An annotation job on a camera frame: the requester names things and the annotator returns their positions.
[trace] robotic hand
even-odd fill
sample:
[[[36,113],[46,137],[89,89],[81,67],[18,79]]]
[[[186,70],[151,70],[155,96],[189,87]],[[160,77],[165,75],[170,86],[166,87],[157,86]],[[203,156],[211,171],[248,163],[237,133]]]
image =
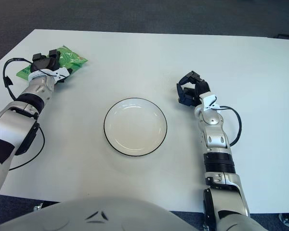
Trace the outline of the robotic hand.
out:
[[[188,82],[195,84],[195,89],[182,89],[181,86]],[[200,128],[200,142],[206,167],[205,180],[209,186],[203,193],[205,229],[265,230],[250,219],[240,177],[236,174],[232,160],[230,147],[239,140],[242,130],[239,114],[231,107],[219,106],[208,83],[194,71],[179,81],[177,91],[179,103],[195,106],[195,117]],[[218,110],[226,109],[235,112],[240,125],[238,135],[232,143],[229,143],[223,130],[223,117],[218,113]]]
[[[25,153],[33,142],[39,129],[38,117],[51,98],[54,85],[64,82],[72,69],[59,67],[60,52],[49,51],[45,55],[33,55],[33,62],[23,58],[13,58],[6,62],[3,80],[11,97],[14,99],[0,112],[0,189],[8,174],[14,155]],[[12,61],[31,63],[29,86],[15,98],[9,85],[11,80],[5,76],[5,68]]]

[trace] white bracket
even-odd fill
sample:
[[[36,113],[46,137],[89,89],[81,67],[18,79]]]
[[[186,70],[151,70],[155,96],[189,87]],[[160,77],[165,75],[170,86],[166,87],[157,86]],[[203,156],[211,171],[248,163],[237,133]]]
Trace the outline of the white bracket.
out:
[[[28,81],[30,82],[34,78],[44,75],[44,73],[52,76],[54,78],[55,83],[57,83],[57,81],[59,81],[59,80],[65,79],[66,77],[69,76],[69,72],[65,67],[60,67],[58,70],[55,70],[55,71],[52,71],[49,69],[42,69],[41,71],[32,72],[28,76]]]

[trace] white plate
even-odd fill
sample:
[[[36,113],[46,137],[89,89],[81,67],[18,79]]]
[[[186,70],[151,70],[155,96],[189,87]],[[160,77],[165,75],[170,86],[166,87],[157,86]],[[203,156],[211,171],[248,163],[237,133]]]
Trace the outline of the white plate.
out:
[[[108,142],[125,155],[147,155],[157,149],[167,133],[167,121],[154,103],[130,98],[116,103],[104,121]]]

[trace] black joint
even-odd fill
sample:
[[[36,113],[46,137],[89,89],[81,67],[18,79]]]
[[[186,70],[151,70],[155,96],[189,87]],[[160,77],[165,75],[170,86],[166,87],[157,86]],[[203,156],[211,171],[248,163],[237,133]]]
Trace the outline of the black joint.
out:
[[[33,124],[33,126],[31,127],[30,131],[28,132],[28,134],[26,135],[23,142],[21,143],[21,145],[17,149],[15,155],[23,154],[29,149],[29,147],[31,146],[31,144],[32,144],[32,142],[33,142],[33,140],[37,134],[38,129],[39,129],[39,123],[35,122]]]
[[[204,164],[207,172],[236,173],[232,156],[228,153],[205,153]]]
[[[16,101],[25,102],[34,106],[39,113],[41,113],[41,111],[44,108],[44,101],[35,94],[30,94],[30,93],[21,94],[20,96],[18,96]]]
[[[210,189],[205,189],[203,191],[203,209],[204,209],[204,223],[210,228],[210,230],[215,230],[216,219],[214,214],[214,204],[212,199],[212,194]]]
[[[36,61],[36,60],[41,59],[41,58],[42,58],[42,54],[41,53],[34,54],[33,57],[32,57],[32,61]]]

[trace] plate rim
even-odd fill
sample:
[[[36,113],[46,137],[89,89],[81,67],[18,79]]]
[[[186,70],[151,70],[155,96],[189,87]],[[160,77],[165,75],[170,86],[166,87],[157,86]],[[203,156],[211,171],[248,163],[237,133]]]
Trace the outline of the plate rim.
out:
[[[146,100],[146,101],[154,104],[154,105],[160,110],[160,112],[163,114],[163,116],[164,116],[164,118],[165,118],[165,122],[166,122],[166,132],[165,132],[165,136],[164,136],[162,142],[161,142],[154,150],[152,150],[152,151],[150,151],[150,152],[148,152],[148,153],[146,153],[146,154],[143,154],[143,155],[129,155],[129,154],[123,153],[123,152],[119,151],[118,149],[116,149],[116,148],[110,143],[110,141],[109,141],[109,139],[108,139],[108,137],[107,137],[107,135],[106,135],[106,131],[105,131],[105,121],[106,121],[106,118],[107,118],[108,113],[109,113],[110,110],[111,110],[115,105],[117,105],[119,102],[124,101],[124,100],[129,100],[129,99],[146,100],[146,99],[144,99],[144,98],[139,98],[139,97],[130,97],[130,98],[126,98],[126,99],[120,100],[120,101],[116,102],[114,105],[112,105],[111,108],[107,111],[107,113],[106,113],[106,115],[105,115],[105,118],[104,118],[104,126],[103,126],[103,129],[104,129],[105,137],[106,137],[108,143],[110,144],[110,146],[113,147],[116,151],[118,151],[119,153],[121,153],[121,154],[123,154],[123,155],[131,156],[131,157],[139,157],[139,156],[148,155],[148,154],[154,152],[157,148],[159,148],[159,147],[162,145],[162,143],[164,142],[164,140],[165,140],[165,138],[166,138],[167,130],[168,130],[168,124],[167,124],[167,119],[166,119],[166,117],[165,117],[165,114],[164,114],[163,111],[160,109],[160,107],[157,106],[157,105],[156,105],[155,103],[153,103],[152,101]]]

